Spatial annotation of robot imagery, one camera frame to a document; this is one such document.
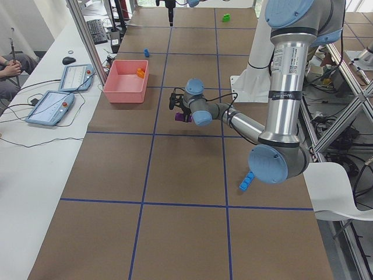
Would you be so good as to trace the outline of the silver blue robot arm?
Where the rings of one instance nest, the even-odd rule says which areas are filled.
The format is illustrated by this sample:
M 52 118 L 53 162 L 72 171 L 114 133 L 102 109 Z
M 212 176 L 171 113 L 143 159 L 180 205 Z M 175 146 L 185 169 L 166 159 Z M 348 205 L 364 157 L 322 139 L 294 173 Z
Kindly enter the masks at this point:
M 231 103 L 214 103 L 204 97 L 204 85 L 190 79 L 183 93 L 172 93 L 169 108 L 179 107 L 177 121 L 206 126 L 220 120 L 254 144 L 249 153 L 252 179 L 277 184 L 301 174 L 309 164 L 309 152 L 296 134 L 308 50 L 341 38 L 345 1 L 266 1 L 256 33 L 269 37 L 269 50 L 262 53 L 264 69 L 270 72 L 268 116 L 260 124 Z
M 176 1 L 175 0 L 165 0 L 165 7 L 168 10 L 168 21 L 171 27 L 174 25 L 174 9 L 176 7 Z M 194 8 L 200 3 L 200 0 L 187 0 L 187 5 L 189 5 L 191 8 Z

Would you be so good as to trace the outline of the person's hand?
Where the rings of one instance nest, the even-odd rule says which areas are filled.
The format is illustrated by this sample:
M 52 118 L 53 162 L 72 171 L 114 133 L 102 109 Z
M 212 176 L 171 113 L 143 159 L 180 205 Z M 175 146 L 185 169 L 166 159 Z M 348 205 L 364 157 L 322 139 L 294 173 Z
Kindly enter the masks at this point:
M 3 70 L 3 74 L 6 77 L 14 77 L 18 76 L 21 74 L 22 70 L 22 65 L 20 62 L 15 61 L 15 62 L 10 62 Z

